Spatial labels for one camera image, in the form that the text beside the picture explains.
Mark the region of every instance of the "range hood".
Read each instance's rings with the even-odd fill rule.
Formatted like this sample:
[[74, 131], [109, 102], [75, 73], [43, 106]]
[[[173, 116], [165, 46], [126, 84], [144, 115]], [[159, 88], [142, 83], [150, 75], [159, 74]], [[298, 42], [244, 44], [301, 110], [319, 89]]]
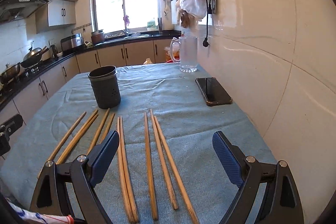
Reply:
[[0, 0], [0, 24], [29, 17], [48, 0]]

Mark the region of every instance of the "black smartphone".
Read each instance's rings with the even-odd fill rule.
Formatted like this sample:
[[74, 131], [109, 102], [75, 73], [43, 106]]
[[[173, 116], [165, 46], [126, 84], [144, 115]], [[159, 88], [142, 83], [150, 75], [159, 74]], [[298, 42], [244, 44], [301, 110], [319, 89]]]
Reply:
[[215, 77], [196, 78], [195, 81], [208, 106], [232, 104], [232, 98]]

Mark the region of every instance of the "black countertop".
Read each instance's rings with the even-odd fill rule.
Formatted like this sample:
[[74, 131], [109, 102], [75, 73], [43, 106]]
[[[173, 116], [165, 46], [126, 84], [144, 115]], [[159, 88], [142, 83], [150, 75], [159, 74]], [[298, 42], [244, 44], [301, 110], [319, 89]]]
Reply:
[[134, 43], [140, 41], [148, 41], [148, 40], [159, 40], [159, 39], [169, 39], [173, 37], [179, 37], [180, 32], [176, 30], [164, 30], [162, 34], [158, 32], [144, 32], [142, 34], [150, 34], [148, 37], [134, 37], [128, 39], [106, 39], [104, 43], [92, 46], [85, 47], [84, 45], [78, 47], [75, 52], [71, 53], [63, 53], [63, 56], [55, 59], [48, 59], [45, 61], [41, 61], [38, 64], [39, 70], [34, 74], [29, 74], [28, 76], [24, 76], [24, 74], [20, 75], [18, 79], [14, 79], [12, 82], [7, 84], [2, 90], [0, 90], [0, 111], [17, 95], [19, 94], [25, 87], [27, 87], [31, 82], [36, 80], [40, 75], [46, 73], [48, 70], [56, 66], [57, 64], [75, 56], [76, 54], [80, 54], [83, 52], [89, 52], [93, 50], [97, 50], [104, 47], [111, 47], [116, 45], [122, 45], [126, 43]]

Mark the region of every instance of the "chopstick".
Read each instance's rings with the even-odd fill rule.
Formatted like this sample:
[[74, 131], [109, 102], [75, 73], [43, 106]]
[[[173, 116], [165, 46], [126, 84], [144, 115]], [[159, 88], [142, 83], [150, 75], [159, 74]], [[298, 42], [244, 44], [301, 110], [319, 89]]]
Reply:
[[162, 130], [161, 130], [159, 121], [158, 121], [158, 119], [157, 119], [156, 116], [154, 117], [154, 120], [155, 120], [157, 129], [158, 129], [158, 131], [159, 131], [159, 135], [160, 135], [161, 142], [162, 142], [162, 144], [163, 144], [164, 149], [166, 150], [167, 158], [168, 158], [169, 163], [170, 163], [170, 166], [171, 166], [171, 168], [172, 168], [172, 170], [173, 170], [173, 173], [174, 173], [174, 176], [175, 176], [175, 179], [176, 179], [178, 188], [179, 188], [179, 190], [180, 190], [180, 192], [181, 192], [183, 201], [184, 201], [185, 206], [186, 206], [186, 208], [187, 208], [187, 210], [188, 210], [188, 213], [189, 213], [189, 215], [190, 215], [190, 218], [191, 218], [191, 220], [192, 220], [192, 223], [193, 223], [193, 224], [199, 224], [199, 221], [198, 221], [197, 216], [196, 216], [196, 212], [195, 212], [195, 210], [194, 210], [194, 208], [193, 208], [193, 205], [191, 204], [191, 201], [190, 201], [190, 199], [189, 199], [189, 196], [188, 196], [188, 194], [187, 194], [187, 191], [186, 191], [186, 189], [185, 189], [185, 187], [184, 187], [184, 184], [183, 184], [183, 182], [182, 182], [182, 178], [181, 178], [181, 176], [180, 176], [180, 174], [179, 174], [179, 171], [177, 170], [177, 167], [176, 167], [176, 164], [175, 164], [175, 162], [174, 162], [173, 156], [172, 156], [172, 154], [171, 154], [171, 152], [170, 152], [170, 150], [169, 150], [169, 146], [168, 146], [168, 144], [167, 144], [167, 141], [166, 141], [166, 139], [165, 139], [165, 136], [164, 136], [163, 133], [162, 133]]
[[129, 176], [128, 165], [127, 165], [126, 149], [125, 149], [125, 138], [124, 138], [124, 125], [123, 125], [123, 118], [122, 118], [122, 116], [120, 116], [119, 124], [120, 124], [121, 154], [122, 154], [123, 165], [124, 165], [126, 187], [127, 187], [129, 202], [130, 202], [131, 208], [132, 208], [133, 218], [134, 218], [134, 221], [136, 223], [138, 223], [139, 222], [138, 210], [137, 210], [137, 205], [135, 204], [135, 199], [134, 199], [134, 194], [133, 194], [131, 179], [130, 179], [130, 176]]
[[97, 141], [98, 141], [98, 138], [99, 138], [99, 135], [100, 135], [100, 133], [101, 133], [101, 130], [103, 129], [103, 126], [104, 126], [104, 124], [105, 124], [105, 122], [106, 122], [107, 116], [109, 115], [109, 112], [110, 112], [110, 109], [108, 108], [107, 111], [105, 112], [105, 115], [104, 115], [104, 117], [103, 117], [103, 120], [101, 120], [101, 123], [100, 123], [100, 125], [98, 126], [98, 129], [97, 129], [97, 131], [96, 131], [96, 133], [95, 133], [95, 135], [94, 135], [94, 137], [93, 137], [93, 139], [92, 139], [92, 142], [91, 142], [90, 147], [89, 147], [89, 149], [87, 150], [87, 153], [86, 153], [86, 154], [89, 154], [90, 151], [92, 150], [92, 148], [96, 145], [96, 143], [97, 143]]
[[146, 149], [148, 191], [149, 191], [149, 197], [151, 199], [152, 218], [153, 220], [158, 220], [158, 208], [156, 205], [156, 198], [155, 198], [155, 188], [154, 188], [154, 178], [153, 178], [152, 158], [151, 158], [151, 145], [150, 145], [150, 137], [149, 137], [149, 130], [148, 130], [147, 112], [144, 113], [144, 117], [145, 117], [145, 149]]
[[73, 147], [76, 145], [76, 143], [79, 141], [79, 139], [85, 134], [85, 132], [89, 129], [89, 127], [92, 125], [92, 123], [95, 121], [95, 119], [98, 117], [98, 109], [96, 109], [91, 116], [88, 118], [88, 120], [85, 122], [85, 124], [81, 127], [81, 129], [78, 131], [76, 136], [71, 140], [71, 142], [68, 144], [66, 149], [63, 151], [62, 155], [59, 157], [56, 164], [62, 164], [64, 163], [67, 156], [70, 154]]
[[150, 109], [150, 113], [151, 113], [151, 119], [152, 119], [152, 126], [153, 126], [153, 130], [154, 130], [155, 141], [156, 141], [156, 145], [157, 145], [157, 151], [159, 153], [159, 159], [160, 159], [161, 166], [162, 166], [163, 176], [165, 178], [165, 182], [166, 182], [166, 185], [167, 185], [167, 191], [168, 191], [169, 199], [170, 199], [170, 202], [173, 206], [173, 209], [177, 210], [179, 208], [179, 205], [177, 204], [177, 201], [176, 201], [174, 188], [173, 188], [173, 185], [172, 185], [171, 180], [170, 180], [168, 168], [167, 168], [167, 165], [166, 165], [165, 156], [163, 155], [163, 151], [162, 151], [162, 147], [161, 147], [161, 143], [160, 143], [160, 137], [159, 137], [158, 130], [157, 130], [157, 127], [156, 127], [156, 124], [155, 124], [153, 111], [151, 109]]
[[[61, 149], [61, 147], [64, 145], [64, 143], [66, 142], [66, 140], [69, 138], [69, 136], [71, 135], [71, 133], [74, 131], [74, 129], [76, 128], [76, 126], [78, 126], [78, 124], [84, 118], [85, 115], [86, 115], [86, 111], [77, 119], [77, 121], [75, 121], [75, 123], [65, 133], [65, 135], [63, 136], [63, 138], [59, 141], [58, 145], [55, 147], [54, 151], [47, 158], [46, 162], [49, 161], [49, 160], [53, 160], [55, 158], [55, 156], [57, 155], [58, 151]], [[41, 169], [40, 173], [37, 175], [37, 178], [40, 177], [42, 169]]]
[[115, 115], [115, 113], [111, 113], [110, 119], [107, 122], [105, 131], [104, 131], [103, 136], [101, 137], [100, 143], [103, 142], [103, 140], [105, 139], [105, 137], [107, 136], [107, 134], [110, 132], [110, 128], [111, 128], [111, 125], [112, 125], [112, 122], [113, 122], [114, 115]]
[[127, 193], [127, 186], [125, 180], [125, 173], [124, 173], [124, 165], [123, 165], [123, 158], [121, 152], [121, 134], [120, 134], [120, 118], [118, 117], [117, 120], [117, 131], [119, 133], [119, 147], [118, 147], [118, 168], [119, 168], [119, 175], [120, 175], [120, 185], [121, 185], [121, 193], [124, 199], [125, 210], [128, 217], [128, 221], [134, 223], [134, 217], [132, 213], [131, 204], [129, 201], [128, 193]]

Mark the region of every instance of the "blue gripper pad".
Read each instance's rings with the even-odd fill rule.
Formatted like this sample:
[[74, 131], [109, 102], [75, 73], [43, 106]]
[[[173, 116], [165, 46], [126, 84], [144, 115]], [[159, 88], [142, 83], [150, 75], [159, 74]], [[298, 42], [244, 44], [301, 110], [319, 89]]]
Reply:
[[230, 151], [229, 147], [220, 137], [218, 132], [215, 132], [212, 137], [212, 146], [232, 184], [240, 188], [244, 181], [242, 178], [241, 166]]
[[104, 141], [96, 145], [89, 153], [88, 157], [94, 159], [91, 165], [90, 184], [95, 187], [102, 182], [107, 169], [109, 168], [114, 155], [119, 147], [119, 134], [117, 131], [109, 132]]

